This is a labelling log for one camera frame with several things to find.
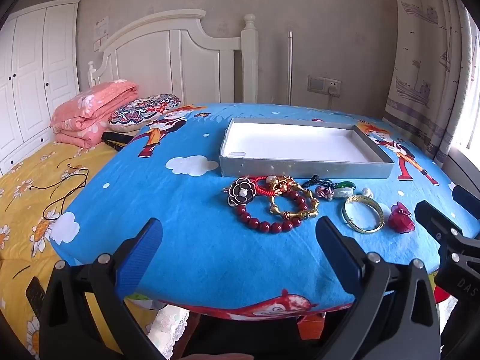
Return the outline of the red flower hair clip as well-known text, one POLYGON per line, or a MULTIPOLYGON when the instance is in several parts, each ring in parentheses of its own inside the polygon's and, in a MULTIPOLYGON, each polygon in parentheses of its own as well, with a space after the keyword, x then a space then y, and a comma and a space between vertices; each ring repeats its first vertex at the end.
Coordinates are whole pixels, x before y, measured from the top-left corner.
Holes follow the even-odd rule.
POLYGON ((400 234, 408 234, 415 230, 412 214, 401 202, 397 202, 391 207, 387 225, 400 234))

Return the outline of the gold bangle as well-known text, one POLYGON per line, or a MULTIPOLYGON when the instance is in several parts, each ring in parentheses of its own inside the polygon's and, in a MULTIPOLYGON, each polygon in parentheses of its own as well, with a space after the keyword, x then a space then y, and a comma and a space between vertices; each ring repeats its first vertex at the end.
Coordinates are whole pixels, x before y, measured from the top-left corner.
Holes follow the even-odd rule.
POLYGON ((346 224, 361 234, 377 233, 386 223, 380 205, 371 197, 360 194, 352 195, 345 200, 342 215, 346 224))

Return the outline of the pale jade pendant pink knot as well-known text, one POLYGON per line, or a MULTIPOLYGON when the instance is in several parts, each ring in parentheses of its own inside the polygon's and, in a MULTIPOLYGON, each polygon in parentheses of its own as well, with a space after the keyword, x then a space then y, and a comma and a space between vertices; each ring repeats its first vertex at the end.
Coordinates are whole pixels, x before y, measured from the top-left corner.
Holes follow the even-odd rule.
POLYGON ((331 202, 334 199, 345 199, 351 197, 354 193, 354 189, 352 187, 344 187, 344 188, 332 188, 326 186, 317 186, 315 189, 315 194, 321 198, 325 199, 326 201, 331 202))

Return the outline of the white pearl earring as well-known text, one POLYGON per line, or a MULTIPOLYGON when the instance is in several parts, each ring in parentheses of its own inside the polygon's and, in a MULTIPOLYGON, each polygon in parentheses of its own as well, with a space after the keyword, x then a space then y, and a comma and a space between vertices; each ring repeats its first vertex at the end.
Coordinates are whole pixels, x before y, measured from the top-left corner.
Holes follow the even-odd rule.
POLYGON ((366 197, 371 197, 373 198, 374 197, 374 193, 372 192, 372 190, 368 187, 365 187, 362 189, 362 194, 366 197))

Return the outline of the black flower brooch gold clip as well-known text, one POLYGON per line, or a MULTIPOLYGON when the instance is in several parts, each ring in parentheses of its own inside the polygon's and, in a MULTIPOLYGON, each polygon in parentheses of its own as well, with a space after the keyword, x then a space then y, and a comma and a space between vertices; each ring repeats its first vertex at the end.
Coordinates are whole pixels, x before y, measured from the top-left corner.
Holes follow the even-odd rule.
POLYGON ((227 194, 229 206, 247 205, 256 196, 256 185, 248 178, 238 178, 228 187, 227 194))

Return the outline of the blue cartoon tablecloth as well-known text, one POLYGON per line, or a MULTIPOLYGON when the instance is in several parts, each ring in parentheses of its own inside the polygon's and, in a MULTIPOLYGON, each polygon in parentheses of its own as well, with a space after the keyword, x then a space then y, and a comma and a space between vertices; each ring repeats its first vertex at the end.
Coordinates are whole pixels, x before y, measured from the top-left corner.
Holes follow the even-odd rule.
POLYGON ((475 237, 479 222, 452 198, 442 169, 382 121, 332 111, 266 104, 180 106, 143 127, 77 195, 50 233, 50 244, 71 265, 113 254, 137 236, 150 218, 163 238, 136 292, 222 319, 261 320, 333 311, 353 303, 317 243, 316 224, 326 215, 336 228, 389 263, 419 259, 439 268, 439 243, 418 222, 416 204, 427 201, 475 237), (233 118, 292 119, 355 125, 394 161, 386 179, 308 179, 288 175, 223 177, 220 148, 233 118), (238 178, 256 185, 247 205, 227 203, 238 178), (345 199, 331 202, 317 186, 368 187, 385 226, 361 234, 343 219, 345 199), (415 230, 387 225, 391 207, 403 203, 415 230))

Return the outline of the yellow floral bed sheet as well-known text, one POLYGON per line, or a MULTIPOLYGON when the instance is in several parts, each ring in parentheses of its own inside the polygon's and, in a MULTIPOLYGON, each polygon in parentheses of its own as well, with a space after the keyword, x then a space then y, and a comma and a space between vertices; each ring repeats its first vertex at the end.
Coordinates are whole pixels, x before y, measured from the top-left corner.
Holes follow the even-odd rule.
POLYGON ((1 313, 33 359, 40 319, 27 287, 32 278, 48 284, 59 258, 50 244, 56 219, 114 154, 103 143, 82 149, 52 142, 1 178, 1 313))

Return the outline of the grey shallow tray box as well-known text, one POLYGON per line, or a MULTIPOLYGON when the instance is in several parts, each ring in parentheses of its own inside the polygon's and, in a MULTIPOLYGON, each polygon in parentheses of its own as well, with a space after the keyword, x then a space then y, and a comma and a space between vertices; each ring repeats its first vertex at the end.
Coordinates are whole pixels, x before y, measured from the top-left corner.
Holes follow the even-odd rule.
POLYGON ((220 146, 223 177, 386 179, 393 166, 354 124, 233 118, 220 146))

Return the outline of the patterned round cushion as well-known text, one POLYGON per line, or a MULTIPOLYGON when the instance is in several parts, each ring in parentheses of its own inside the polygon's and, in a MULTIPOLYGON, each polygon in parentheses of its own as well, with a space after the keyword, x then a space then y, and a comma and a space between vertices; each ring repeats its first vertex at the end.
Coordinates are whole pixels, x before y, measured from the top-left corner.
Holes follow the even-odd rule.
POLYGON ((107 126, 117 133, 137 131, 180 105, 182 101, 173 94, 140 97, 116 109, 108 118, 107 126))

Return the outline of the pink folded blanket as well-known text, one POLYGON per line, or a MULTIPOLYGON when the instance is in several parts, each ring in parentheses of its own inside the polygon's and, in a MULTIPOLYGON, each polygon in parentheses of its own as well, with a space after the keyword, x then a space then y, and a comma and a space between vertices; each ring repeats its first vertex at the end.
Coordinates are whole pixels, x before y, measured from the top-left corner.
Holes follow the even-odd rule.
POLYGON ((79 93, 55 109, 50 122, 55 141, 83 149, 96 146, 112 113, 137 94, 138 85, 128 80, 102 83, 79 93))

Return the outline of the ship print curtain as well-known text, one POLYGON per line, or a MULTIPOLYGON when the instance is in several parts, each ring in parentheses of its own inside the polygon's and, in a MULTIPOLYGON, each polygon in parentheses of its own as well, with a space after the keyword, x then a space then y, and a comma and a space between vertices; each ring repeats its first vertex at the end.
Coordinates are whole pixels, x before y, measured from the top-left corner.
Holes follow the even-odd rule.
POLYGON ((441 167, 473 76, 474 23, 461 0, 397 0, 397 50, 383 119, 441 167))

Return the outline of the white bed headboard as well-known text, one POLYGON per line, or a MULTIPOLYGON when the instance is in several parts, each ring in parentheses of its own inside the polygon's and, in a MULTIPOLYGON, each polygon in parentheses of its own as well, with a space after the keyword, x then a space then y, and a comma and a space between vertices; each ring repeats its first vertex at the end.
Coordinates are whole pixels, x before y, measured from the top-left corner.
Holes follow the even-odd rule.
POLYGON ((138 94, 174 94, 183 104, 233 103, 235 55, 241 55, 241 102, 258 101, 259 34, 247 14, 237 37, 211 37, 200 9, 166 10, 137 19, 100 46, 100 66, 88 67, 89 85, 118 79, 138 94))

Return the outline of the white wardrobe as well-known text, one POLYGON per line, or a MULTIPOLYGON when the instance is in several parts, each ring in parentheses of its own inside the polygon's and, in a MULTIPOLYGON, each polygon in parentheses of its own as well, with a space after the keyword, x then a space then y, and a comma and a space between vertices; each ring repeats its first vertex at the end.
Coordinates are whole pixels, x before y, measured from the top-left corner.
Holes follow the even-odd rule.
POLYGON ((1 174, 54 140, 53 113, 79 93, 80 0, 18 10, 1 28, 1 174))

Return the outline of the silver metal pole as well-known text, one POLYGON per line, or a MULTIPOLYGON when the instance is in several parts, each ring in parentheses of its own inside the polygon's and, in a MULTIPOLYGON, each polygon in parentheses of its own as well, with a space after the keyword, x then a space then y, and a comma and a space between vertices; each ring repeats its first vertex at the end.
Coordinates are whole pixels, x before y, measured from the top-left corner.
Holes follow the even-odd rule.
POLYGON ((293 93, 293 57, 294 57, 294 33, 289 31, 287 36, 287 103, 289 106, 292 104, 292 93, 293 93))

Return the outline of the wall socket with plug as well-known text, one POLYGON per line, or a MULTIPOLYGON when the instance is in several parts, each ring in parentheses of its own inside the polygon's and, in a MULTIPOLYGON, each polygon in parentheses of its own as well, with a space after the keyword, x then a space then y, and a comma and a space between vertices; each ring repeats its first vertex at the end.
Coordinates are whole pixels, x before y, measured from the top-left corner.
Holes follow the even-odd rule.
POLYGON ((340 80, 329 79, 326 77, 309 76, 307 81, 307 91, 339 98, 341 95, 342 82, 340 80))

